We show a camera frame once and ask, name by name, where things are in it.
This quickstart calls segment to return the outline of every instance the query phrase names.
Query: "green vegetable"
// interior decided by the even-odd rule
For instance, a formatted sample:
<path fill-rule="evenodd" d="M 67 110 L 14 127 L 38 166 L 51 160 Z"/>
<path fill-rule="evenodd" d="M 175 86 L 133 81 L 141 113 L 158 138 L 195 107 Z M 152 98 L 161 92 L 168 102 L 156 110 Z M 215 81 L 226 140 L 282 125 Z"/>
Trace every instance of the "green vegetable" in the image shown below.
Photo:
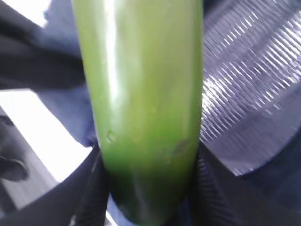
<path fill-rule="evenodd" d="M 112 196 L 140 226 L 181 204 L 201 116 L 202 1 L 74 0 Z"/>

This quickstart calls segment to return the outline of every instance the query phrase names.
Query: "zucchini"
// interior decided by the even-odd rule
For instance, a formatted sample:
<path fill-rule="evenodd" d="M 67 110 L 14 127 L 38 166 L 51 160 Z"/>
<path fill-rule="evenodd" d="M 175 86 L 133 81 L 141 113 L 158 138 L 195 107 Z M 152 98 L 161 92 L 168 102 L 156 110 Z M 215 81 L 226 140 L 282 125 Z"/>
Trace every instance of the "zucchini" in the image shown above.
<path fill-rule="evenodd" d="M 185 197 L 197 154 L 202 1 L 73 6 L 112 197 L 133 223 L 162 225 Z"/>

